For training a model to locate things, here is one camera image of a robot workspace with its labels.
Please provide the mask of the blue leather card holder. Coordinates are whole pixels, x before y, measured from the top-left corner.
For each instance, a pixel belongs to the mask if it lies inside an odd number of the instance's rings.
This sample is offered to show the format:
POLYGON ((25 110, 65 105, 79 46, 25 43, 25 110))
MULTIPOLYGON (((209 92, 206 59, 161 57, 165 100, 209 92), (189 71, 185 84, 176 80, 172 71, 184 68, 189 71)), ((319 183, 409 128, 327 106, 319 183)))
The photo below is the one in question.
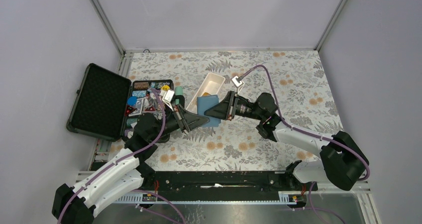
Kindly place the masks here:
POLYGON ((218 103, 218 95, 201 96, 197 98, 197 114, 200 116, 207 117, 209 119, 209 122, 202 125, 203 128, 218 127, 221 123, 220 119, 205 115, 205 111, 214 107, 218 103))

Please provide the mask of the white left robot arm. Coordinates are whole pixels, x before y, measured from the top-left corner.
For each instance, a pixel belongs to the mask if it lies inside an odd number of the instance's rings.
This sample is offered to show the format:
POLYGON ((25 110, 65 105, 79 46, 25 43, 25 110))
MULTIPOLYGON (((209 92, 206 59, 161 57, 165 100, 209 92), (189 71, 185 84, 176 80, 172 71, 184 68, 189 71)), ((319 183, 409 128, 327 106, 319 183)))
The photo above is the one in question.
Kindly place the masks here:
POLYGON ((175 107, 169 118, 158 120, 152 113, 142 114, 134 134, 109 162, 86 179, 55 193, 52 214, 59 224, 91 224, 110 204, 126 193, 154 185, 145 160, 157 149, 162 135, 176 130, 189 132, 209 122, 209 118, 175 107))

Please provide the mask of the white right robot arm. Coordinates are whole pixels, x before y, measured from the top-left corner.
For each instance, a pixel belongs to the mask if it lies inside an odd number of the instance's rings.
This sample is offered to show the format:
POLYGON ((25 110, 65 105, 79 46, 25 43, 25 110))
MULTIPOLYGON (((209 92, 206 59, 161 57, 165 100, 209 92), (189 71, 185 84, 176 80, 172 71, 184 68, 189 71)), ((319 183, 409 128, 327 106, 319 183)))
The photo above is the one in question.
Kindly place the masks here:
POLYGON ((217 105, 204 112, 206 116, 232 120, 236 116, 256 119, 256 129, 264 139, 294 145, 319 158, 318 161, 298 161, 291 165, 292 173, 285 177, 288 188, 298 190, 308 182, 330 181, 336 187, 349 191, 363 174, 368 174, 369 161, 351 136, 314 133, 288 124, 276 112, 278 107, 271 94, 262 93, 255 102, 230 91, 217 105))

